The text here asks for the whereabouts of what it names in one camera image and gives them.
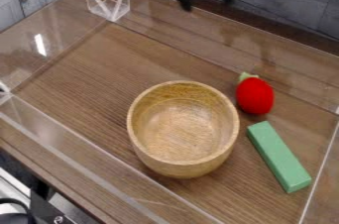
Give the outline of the red felt strawberry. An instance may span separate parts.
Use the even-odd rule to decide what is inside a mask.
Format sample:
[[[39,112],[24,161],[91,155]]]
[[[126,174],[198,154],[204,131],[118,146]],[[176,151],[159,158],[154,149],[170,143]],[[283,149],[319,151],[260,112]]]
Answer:
[[[272,87],[258,75],[243,72],[236,87],[236,100],[244,112],[267,114],[274,105]]]

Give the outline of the wooden bowl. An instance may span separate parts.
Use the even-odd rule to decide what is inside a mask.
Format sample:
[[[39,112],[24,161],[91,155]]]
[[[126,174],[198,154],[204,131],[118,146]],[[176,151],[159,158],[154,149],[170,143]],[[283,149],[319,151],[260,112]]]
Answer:
[[[126,126],[142,162],[166,176],[194,178],[219,168],[228,158],[240,116],[230,97],[215,87],[174,80],[138,95]]]

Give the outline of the green rectangular block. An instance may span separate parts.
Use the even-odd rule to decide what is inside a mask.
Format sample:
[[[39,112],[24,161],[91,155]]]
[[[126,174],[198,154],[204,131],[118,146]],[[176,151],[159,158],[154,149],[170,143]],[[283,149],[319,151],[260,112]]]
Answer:
[[[247,134],[284,191],[291,193],[307,187],[311,175],[270,123],[250,125]]]

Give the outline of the clear acrylic enclosure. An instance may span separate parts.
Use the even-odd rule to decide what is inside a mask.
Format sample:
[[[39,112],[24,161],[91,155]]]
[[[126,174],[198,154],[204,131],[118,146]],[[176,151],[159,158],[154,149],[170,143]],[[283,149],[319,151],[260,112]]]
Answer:
[[[272,85],[267,121],[313,182],[286,192],[251,141],[194,179],[156,174],[127,135],[136,96],[171,80],[232,94]],[[339,224],[339,50],[321,51],[172,0],[116,22],[58,0],[0,33],[0,149],[103,224]]]

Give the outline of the black metal table bracket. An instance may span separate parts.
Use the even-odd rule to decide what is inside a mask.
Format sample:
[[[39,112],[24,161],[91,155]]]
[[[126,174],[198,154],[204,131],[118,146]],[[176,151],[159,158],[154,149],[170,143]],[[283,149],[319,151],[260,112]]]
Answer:
[[[35,191],[31,191],[30,208],[38,224],[76,224]]]

